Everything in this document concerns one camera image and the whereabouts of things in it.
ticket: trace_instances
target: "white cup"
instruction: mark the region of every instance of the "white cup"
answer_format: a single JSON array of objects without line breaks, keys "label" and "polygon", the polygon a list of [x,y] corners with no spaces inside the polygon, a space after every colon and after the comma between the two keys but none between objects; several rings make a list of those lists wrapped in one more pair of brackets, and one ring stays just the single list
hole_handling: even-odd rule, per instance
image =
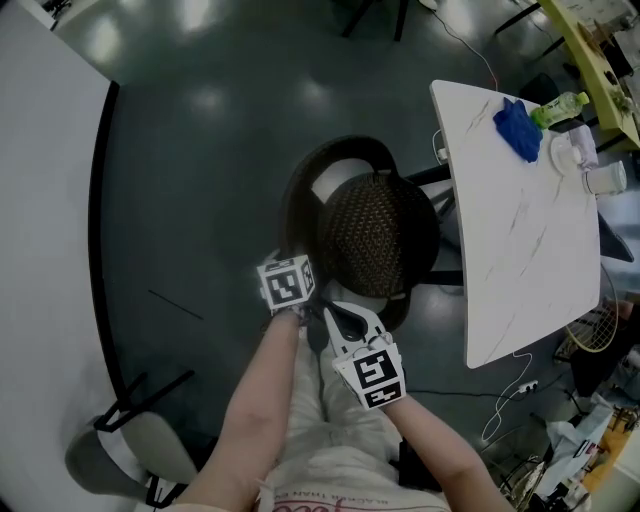
[{"label": "white cup", "polygon": [[619,194],[627,189],[627,173],[622,162],[614,162],[585,172],[582,184],[591,194]]}]

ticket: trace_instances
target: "white cable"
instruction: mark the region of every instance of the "white cable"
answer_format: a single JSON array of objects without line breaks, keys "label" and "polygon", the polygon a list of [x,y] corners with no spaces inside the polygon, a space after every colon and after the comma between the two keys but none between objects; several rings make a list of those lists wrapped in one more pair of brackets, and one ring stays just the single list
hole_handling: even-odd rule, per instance
[{"label": "white cable", "polygon": [[436,150],[436,135],[438,135],[440,133],[441,130],[437,130],[434,134],[433,137],[431,137],[431,147],[433,148],[433,155],[436,157],[436,160],[438,161],[438,165],[442,165],[442,162],[440,161],[440,158],[438,158],[438,151]]},{"label": "white cable", "polygon": [[442,23],[442,26],[444,27],[444,29],[446,30],[447,34],[449,34],[451,37],[453,37],[454,39],[457,39],[458,41],[460,41],[462,44],[464,44],[467,48],[469,48],[469,50],[471,50],[473,53],[475,53],[478,57],[480,57],[484,63],[487,65],[487,69],[489,70],[489,73],[491,73],[491,76],[493,77],[493,82],[496,86],[496,91],[498,90],[498,79],[496,78],[496,75],[493,74],[493,70],[491,69],[491,66],[489,66],[489,63],[487,62],[487,59],[485,59],[480,53],[478,53],[477,51],[475,51],[473,48],[471,48],[471,46],[469,46],[469,43],[467,43],[464,39],[462,39],[455,30],[453,30],[451,27],[449,27],[449,25],[447,25],[444,21],[442,21],[442,19],[440,18],[440,16],[438,16],[436,14],[435,11],[431,11],[431,13],[438,18],[438,21],[440,23]]},{"label": "white cable", "polygon": [[[507,392],[507,390],[511,386],[513,386],[514,384],[517,384],[520,381],[520,379],[524,376],[525,372],[529,369],[529,365],[531,364],[531,361],[533,361],[533,354],[531,354],[530,352],[527,352],[526,354],[516,354],[514,352],[512,355],[515,358],[529,356],[529,361],[527,361],[527,364],[525,365],[524,370],[522,370],[522,373],[520,375],[518,375],[518,378],[516,380],[514,380],[511,384],[509,384],[506,388],[504,388],[504,391],[502,393],[500,393],[500,398],[498,398],[496,400],[496,412],[495,412],[495,414],[493,416],[491,416],[491,418],[489,418],[489,421],[487,421],[487,423],[485,424],[484,428],[482,429],[482,441],[485,442],[485,443],[496,434],[496,432],[500,428],[500,425],[502,424],[502,416],[500,416],[500,411],[502,411],[504,406],[507,405],[507,403],[509,403],[514,396],[516,396],[518,393],[520,393],[520,390],[516,389],[511,394],[511,396],[509,398],[507,398],[502,403],[502,405],[498,405],[500,403],[500,399],[501,398],[506,398],[506,397],[504,397],[504,394]],[[485,437],[485,434],[487,432],[487,428],[489,427],[489,425],[491,424],[491,422],[493,421],[494,418],[498,418],[498,424],[496,425],[496,428],[493,429],[491,434],[489,434],[489,436]]]}]

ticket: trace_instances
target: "desk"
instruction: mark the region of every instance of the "desk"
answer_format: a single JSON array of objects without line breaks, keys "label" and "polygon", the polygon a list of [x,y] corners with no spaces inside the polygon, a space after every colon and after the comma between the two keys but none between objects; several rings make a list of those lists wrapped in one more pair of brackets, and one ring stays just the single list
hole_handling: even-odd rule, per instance
[{"label": "desk", "polygon": [[578,18],[567,8],[561,5],[559,0],[539,0],[529,9],[522,11],[518,16],[503,24],[496,32],[503,30],[509,24],[521,19],[523,14],[529,14],[536,6],[542,7],[545,14],[551,19],[554,27],[562,34],[569,51],[573,55],[576,66],[580,70],[591,103],[593,104],[600,129],[603,131],[609,143],[601,147],[602,150],[618,144],[619,149],[640,149],[640,138],[636,130],[633,117],[622,116],[614,105],[610,92],[614,86],[605,77],[606,72],[613,73],[607,60],[595,53],[578,30]]},{"label": "desk", "polygon": [[[598,303],[596,201],[584,192],[580,175],[561,178],[552,167],[549,144],[557,134],[545,132],[532,164],[498,135],[493,116],[505,95],[440,80],[431,84],[431,94],[458,206],[465,358],[476,368]],[[537,106],[524,103],[529,111]]]}]

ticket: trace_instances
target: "power strip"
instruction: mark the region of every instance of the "power strip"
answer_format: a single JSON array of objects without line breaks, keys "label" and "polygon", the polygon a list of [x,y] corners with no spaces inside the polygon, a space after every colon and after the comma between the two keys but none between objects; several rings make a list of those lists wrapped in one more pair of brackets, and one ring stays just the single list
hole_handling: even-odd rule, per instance
[{"label": "power strip", "polygon": [[520,386],[518,386],[518,392],[522,393],[523,395],[526,395],[527,393],[531,393],[536,389],[538,389],[537,380],[531,380],[529,382],[525,382],[524,384],[520,384]]}]

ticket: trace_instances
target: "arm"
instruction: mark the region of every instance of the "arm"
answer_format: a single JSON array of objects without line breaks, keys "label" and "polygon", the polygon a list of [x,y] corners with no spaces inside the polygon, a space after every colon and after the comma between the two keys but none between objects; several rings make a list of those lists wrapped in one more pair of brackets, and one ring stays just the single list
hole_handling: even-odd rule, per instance
[{"label": "arm", "polygon": [[478,454],[410,396],[385,412],[442,486],[454,512],[512,512]]},{"label": "arm", "polygon": [[284,443],[298,327],[291,311],[273,318],[231,397],[211,457],[177,503],[251,509],[257,480],[267,476]]}]

